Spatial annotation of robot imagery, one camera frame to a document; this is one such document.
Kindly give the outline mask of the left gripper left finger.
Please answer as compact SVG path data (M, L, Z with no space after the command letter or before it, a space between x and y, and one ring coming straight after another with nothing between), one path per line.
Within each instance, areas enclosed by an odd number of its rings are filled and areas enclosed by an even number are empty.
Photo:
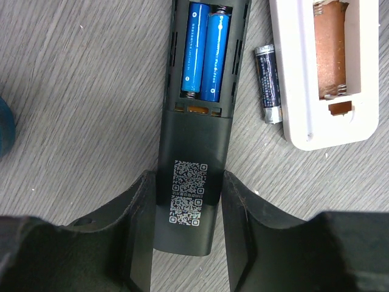
M149 291L156 177L67 226L1 217L2 291Z

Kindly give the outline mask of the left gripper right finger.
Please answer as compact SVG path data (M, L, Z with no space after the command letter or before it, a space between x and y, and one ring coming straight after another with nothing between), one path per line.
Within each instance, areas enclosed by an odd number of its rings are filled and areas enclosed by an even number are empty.
M231 291L387 291L388 214L325 211L301 220L225 172Z

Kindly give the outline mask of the white remote control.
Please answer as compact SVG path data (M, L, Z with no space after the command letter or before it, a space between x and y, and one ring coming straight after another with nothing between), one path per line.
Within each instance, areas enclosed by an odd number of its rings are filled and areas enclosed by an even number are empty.
M304 151L372 136L379 123L379 2L271 1L283 131Z

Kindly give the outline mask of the dark AAA battery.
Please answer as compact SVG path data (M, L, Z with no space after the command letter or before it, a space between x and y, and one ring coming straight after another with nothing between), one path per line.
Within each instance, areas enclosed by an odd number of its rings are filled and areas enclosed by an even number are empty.
M264 121L269 124L280 123L283 118L274 45L256 47L255 59L261 88Z

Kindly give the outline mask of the black remote blue batteries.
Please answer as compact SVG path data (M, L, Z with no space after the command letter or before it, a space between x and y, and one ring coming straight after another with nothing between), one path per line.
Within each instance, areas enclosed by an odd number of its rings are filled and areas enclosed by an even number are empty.
M219 102L190 99L181 90L189 7L192 2L229 15ZM212 248L232 130L250 1L173 1L167 79L157 165L154 247L186 256Z

